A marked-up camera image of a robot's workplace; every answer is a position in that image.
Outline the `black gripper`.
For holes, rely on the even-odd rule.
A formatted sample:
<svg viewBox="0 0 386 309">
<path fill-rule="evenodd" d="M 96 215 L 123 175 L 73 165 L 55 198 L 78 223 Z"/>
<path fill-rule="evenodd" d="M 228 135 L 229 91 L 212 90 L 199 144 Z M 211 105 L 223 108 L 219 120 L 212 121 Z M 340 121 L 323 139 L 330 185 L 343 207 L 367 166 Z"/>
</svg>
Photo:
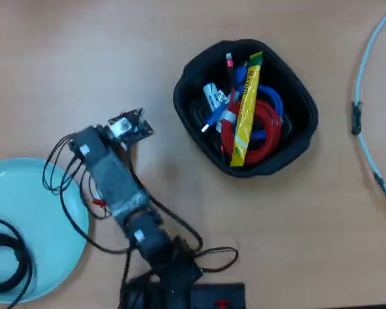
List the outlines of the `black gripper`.
<svg viewBox="0 0 386 309">
<path fill-rule="evenodd" d="M 85 164 L 107 164 L 113 160 L 107 126 L 89 126 L 74 133 L 69 148 Z"/>
</svg>

